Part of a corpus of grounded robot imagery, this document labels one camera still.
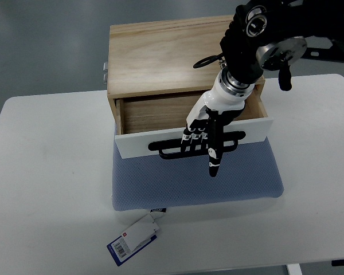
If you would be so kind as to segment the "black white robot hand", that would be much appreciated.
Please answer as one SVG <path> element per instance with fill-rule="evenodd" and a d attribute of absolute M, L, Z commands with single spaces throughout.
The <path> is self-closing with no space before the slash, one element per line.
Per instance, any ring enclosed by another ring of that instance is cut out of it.
<path fill-rule="evenodd" d="M 245 108 L 245 100 L 255 85 L 244 84 L 223 69 L 217 75 L 212 89 L 204 92 L 186 118 L 186 128 L 181 140 L 181 152 L 201 141 L 207 144 L 209 175 L 215 177 L 223 155 L 224 127 L 239 117 Z"/>

